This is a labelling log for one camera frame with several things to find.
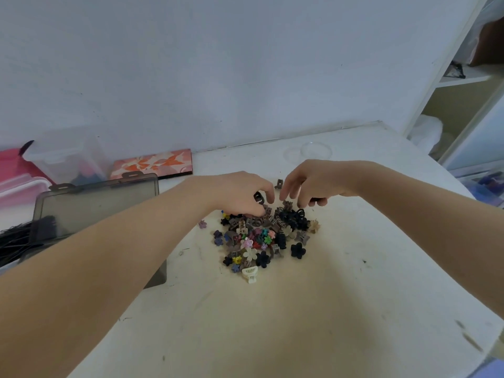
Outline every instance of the shelf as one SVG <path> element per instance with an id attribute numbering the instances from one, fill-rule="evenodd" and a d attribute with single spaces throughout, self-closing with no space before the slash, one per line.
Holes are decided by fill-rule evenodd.
<path id="1" fill-rule="evenodd" d="M 477 67 L 469 67 L 464 65 L 465 78 L 443 77 L 438 83 L 438 88 L 445 86 L 465 85 L 466 83 L 488 81 L 495 75 L 504 75 L 504 66 L 501 65 L 482 65 Z"/>

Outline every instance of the white table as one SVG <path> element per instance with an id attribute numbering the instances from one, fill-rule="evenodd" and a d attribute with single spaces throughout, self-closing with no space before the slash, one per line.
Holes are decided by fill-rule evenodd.
<path id="1" fill-rule="evenodd" d="M 195 173 L 244 169 L 276 182 L 294 168 L 284 152 L 311 140 L 333 160 L 374 160 L 469 195 L 379 125 L 194 154 Z M 207 217 L 168 258 L 167 283 L 144 290 L 71 377 L 465 378 L 482 362 L 503 321 L 382 214 L 336 197 L 306 216 L 322 225 L 306 256 L 287 249 L 253 285 L 223 265 L 211 235 L 221 216 Z"/>

